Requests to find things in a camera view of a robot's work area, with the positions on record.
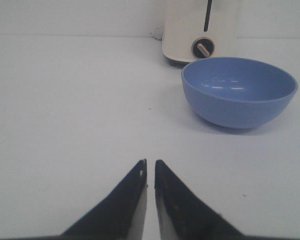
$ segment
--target table surface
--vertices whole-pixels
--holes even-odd
[[[58,235],[148,160],[144,240],[160,239],[157,159],[244,234],[300,237],[300,39],[236,55],[299,84],[254,129],[199,118],[153,38],[0,35],[0,238]]]

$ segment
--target bowl rim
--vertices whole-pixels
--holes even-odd
[[[221,96],[216,96],[214,94],[207,93],[205,91],[202,91],[202,90],[194,87],[192,84],[190,84],[188,82],[188,80],[185,77],[185,70],[187,70],[187,68],[189,66],[193,65],[193,64],[196,64],[198,62],[203,62],[203,61],[210,61],[212,59],[214,59],[214,60],[215,59],[243,60],[243,61],[250,61],[250,62],[261,63],[261,64],[264,64],[264,65],[267,65],[267,66],[269,66],[271,68],[275,68],[275,69],[283,72],[284,74],[286,74],[294,82],[294,89],[293,89],[293,91],[291,91],[289,94],[287,94],[285,96],[274,98],[274,99],[268,99],[268,100],[237,100],[237,99],[232,99],[232,98],[227,98],[227,97],[221,97]],[[195,90],[197,92],[200,92],[202,94],[205,94],[205,95],[210,96],[210,97],[215,98],[215,99],[220,99],[220,100],[229,101],[229,102],[235,102],[235,103],[254,103],[254,104],[257,104],[257,103],[277,102],[277,101],[280,101],[282,99],[289,98],[290,96],[293,96],[297,92],[297,90],[299,88],[297,80],[290,73],[288,73],[287,71],[283,70],[282,68],[277,67],[277,66],[272,65],[272,64],[269,64],[267,62],[263,62],[263,61],[259,61],[259,60],[254,60],[254,59],[250,59],[250,58],[245,58],[245,57],[236,57],[236,56],[216,56],[216,57],[209,57],[209,58],[203,58],[203,59],[195,60],[195,61],[190,62],[189,64],[187,64],[182,69],[182,71],[181,71],[181,78],[182,78],[182,83],[183,84],[187,84],[190,88],[192,88],[193,90]]]

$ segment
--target toaster knob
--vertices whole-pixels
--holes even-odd
[[[214,42],[208,37],[201,37],[192,44],[192,53],[199,59],[205,59],[212,56],[215,51]]]

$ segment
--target white wall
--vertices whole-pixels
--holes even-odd
[[[0,0],[0,34],[148,37],[163,25],[164,5],[165,0]],[[300,0],[242,0],[238,36],[300,38]]]

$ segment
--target plastic bowl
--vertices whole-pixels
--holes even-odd
[[[256,60],[211,57],[186,65],[185,97],[205,120],[247,129],[277,117],[295,95],[297,81],[282,69]]]

